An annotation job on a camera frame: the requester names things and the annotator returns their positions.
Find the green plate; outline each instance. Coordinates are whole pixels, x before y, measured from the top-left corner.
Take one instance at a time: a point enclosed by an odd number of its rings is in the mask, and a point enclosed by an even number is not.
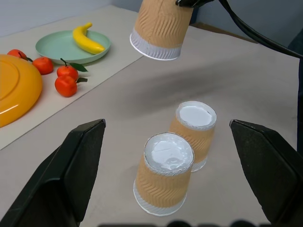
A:
[[[88,53],[79,48],[72,37],[72,31],[60,31],[44,36],[36,43],[37,52],[58,64],[67,62],[86,64],[103,57],[109,50],[111,42],[105,35],[87,31],[86,36],[104,46],[105,50],[98,54]]]

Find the cup bottom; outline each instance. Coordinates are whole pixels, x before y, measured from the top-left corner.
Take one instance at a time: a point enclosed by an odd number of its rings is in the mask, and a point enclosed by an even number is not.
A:
[[[199,169],[201,169],[206,164],[206,162],[207,162],[207,156],[202,162],[194,163],[193,167],[191,168],[191,172],[193,173],[193,172],[198,171]]]
[[[168,216],[168,215],[171,215],[171,214],[177,212],[182,207],[182,205],[186,199],[186,195],[184,196],[182,201],[179,202],[175,206],[165,207],[165,208],[155,207],[155,206],[147,203],[144,199],[142,199],[142,197],[138,193],[138,190],[136,187],[136,181],[134,182],[134,197],[136,198],[136,201],[139,204],[139,206],[148,214],[152,214],[152,215],[155,215],[158,217]]]

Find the corrugated paper cup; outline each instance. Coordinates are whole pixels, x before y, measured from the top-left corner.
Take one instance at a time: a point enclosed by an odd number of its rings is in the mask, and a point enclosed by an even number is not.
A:
[[[151,137],[134,182],[134,196],[140,207],[155,216],[167,216],[180,209],[193,162],[194,152],[182,137],[174,133]]]
[[[193,9],[176,5],[176,0],[143,0],[130,36],[141,54],[169,61],[180,56]]]
[[[215,111],[201,102],[184,102],[176,110],[169,131],[185,138],[193,148],[195,160],[192,172],[201,169],[207,161],[216,121]]]

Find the banana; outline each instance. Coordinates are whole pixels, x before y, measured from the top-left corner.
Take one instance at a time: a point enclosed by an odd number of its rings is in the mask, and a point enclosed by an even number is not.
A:
[[[86,37],[87,29],[92,27],[92,25],[93,24],[89,22],[84,26],[75,28],[72,32],[72,37],[81,49],[92,54],[98,54],[104,51],[105,48],[101,44]]]

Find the paper cup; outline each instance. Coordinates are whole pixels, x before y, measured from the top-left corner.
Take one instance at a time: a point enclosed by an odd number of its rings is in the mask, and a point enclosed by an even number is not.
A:
[[[180,56],[193,9],[176,0],[143,0],[130,42],[141,54],[169,61]]]
[[[201,102],[184,102],[176,110],[169,131],[185,138],[193,148],[195,160],[192,172],[201,169],[207,161],[216,121],[215,111]]]
[[[194,162],[190,144],[174,133],[151,137],[144,148],[134,196],[149,214],[167,216],[183,205]]]

